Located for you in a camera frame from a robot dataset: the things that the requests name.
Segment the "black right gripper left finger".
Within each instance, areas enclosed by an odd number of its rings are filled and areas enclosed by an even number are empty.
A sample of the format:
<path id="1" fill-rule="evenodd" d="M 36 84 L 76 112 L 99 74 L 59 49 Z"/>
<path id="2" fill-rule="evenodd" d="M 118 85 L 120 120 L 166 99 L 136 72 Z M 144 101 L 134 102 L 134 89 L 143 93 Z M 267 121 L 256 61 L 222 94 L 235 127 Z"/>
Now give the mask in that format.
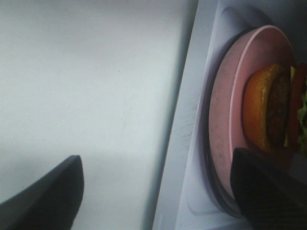
<path id="1" fill-rule="evenodd" d="M 1 203 L 2 230 L 69 230 L 83 200 L 79 155 L 72 155 L 35 183 Z"/>

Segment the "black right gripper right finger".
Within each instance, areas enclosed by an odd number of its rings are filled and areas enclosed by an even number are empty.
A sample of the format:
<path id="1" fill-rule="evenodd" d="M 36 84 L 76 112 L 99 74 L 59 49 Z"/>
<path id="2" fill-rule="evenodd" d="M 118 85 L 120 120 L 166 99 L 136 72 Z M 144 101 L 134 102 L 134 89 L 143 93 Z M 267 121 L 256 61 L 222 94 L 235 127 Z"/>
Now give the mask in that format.
<path id="1" fill-rule="evenodd" d="M 305 230 L 307 183 L 244 148 L 236 148 L 231 188 L 241 213 L 255 230 Z"/>

